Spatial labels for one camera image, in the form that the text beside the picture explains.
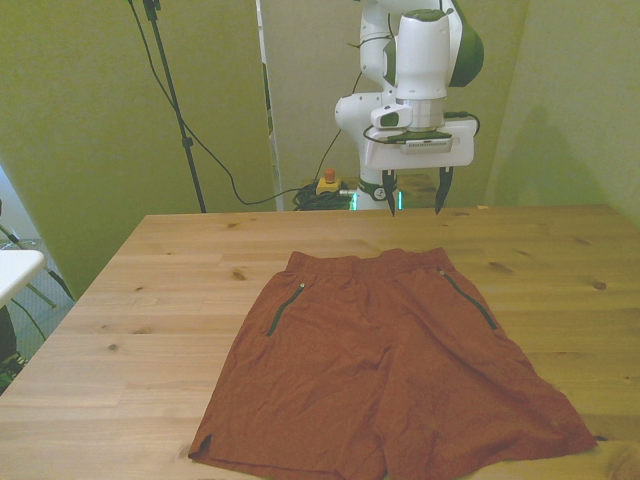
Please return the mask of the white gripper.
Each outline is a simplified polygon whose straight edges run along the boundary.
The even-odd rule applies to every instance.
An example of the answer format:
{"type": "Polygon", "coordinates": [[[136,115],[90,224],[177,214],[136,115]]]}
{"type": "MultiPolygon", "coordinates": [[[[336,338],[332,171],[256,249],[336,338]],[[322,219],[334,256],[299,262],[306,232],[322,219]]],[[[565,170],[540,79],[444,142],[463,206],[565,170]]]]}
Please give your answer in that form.
{"type": "Polygon", "coordinates": [[[439,214],[452,185],[453,167],[468,166],[474,159],[474,119],[450,120],[422,132],[368,127],[363,136],[364,163],[370,170],[383,170],[382,186],[392,215],[396,213],[394,170],[441,167],[435,196],[435,213],[439,214]]]}

